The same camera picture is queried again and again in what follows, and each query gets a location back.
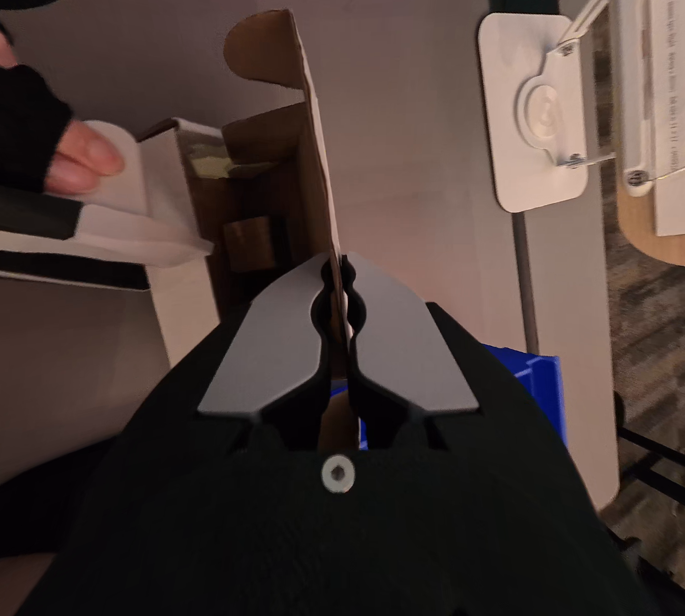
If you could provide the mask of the blue plastic bin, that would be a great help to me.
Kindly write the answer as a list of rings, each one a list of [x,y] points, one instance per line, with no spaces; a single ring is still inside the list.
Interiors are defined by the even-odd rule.
[[[520,352],[516,349],[485,345],[489,352],[507,368],[536,401],[552,424],[553,429],[568,446],[567,417],[560,358]],[[331,385],[329,406],[324,412],[320,446],[344,439],[347,447],[366,451],[366,424],[352,412],[347,412],[349,391],[345,379]]]

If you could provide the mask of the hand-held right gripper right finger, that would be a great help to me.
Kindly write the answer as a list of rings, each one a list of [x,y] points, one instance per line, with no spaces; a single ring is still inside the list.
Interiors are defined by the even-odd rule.
[[[349,401],[368,449],[407,423],[477,413],[479,402],[428,304],[357,253],[341,261],[347,296]]]

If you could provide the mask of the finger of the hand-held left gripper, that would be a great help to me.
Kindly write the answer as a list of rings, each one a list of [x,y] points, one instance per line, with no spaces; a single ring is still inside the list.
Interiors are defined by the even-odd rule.
[[[123,262],[161,268],[205,258],[214,249],[185,227],[95,204],[81,209],[75,242]]]
[[[149,292],[145,267],[73,241],[1,232],[1,278]]]

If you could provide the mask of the person's left hand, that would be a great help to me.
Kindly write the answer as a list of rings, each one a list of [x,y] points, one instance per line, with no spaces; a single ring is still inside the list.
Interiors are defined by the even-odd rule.
[[[43,191],[63,196],[89,194],[103,178],[118,175],[124,166],[122,155],[107,138],[73,119],[57,143]]]

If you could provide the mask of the wooden document stand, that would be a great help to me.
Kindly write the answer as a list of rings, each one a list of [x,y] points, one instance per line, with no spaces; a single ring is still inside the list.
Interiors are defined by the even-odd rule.
[[[649,0],[493,0],[477,41],[497,200],[516,214],[578,198],[588,168],[613,160],[619,225],[655,260],[684,266],[684,234],[660,237],[654,211]],[[581,43],[610,12],[615,153],[588,150]]]

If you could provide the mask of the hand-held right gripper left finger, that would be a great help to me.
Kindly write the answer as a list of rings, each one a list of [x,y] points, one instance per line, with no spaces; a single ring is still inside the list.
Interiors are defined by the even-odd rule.
[[[287,449],[317,449],[330,402],[329,253],[277,278],[250,304],[198,413],[273,426]]]

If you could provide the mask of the white cardboard mailer box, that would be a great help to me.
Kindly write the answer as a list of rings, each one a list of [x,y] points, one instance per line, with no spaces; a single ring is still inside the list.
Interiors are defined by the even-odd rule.
[[[298,90],[304,100],[225,125],[221,130],[175,118],[141,137],[149,207],[155,218],[194,228],[214,245],[206,258],[147,270],[170,367],[218,324],[272,282],[319,253],[329,253],[331,385],[342,380],[346,299],[340,244],[319,104],[295,18],[289,10],[249,16],[227,34],[224,58],[239,78]],[[223,142],[229,179],[194,175],[184,156],[189,142]],[[227,265],[222,226],[271,219],[275,269],[235,274]]]

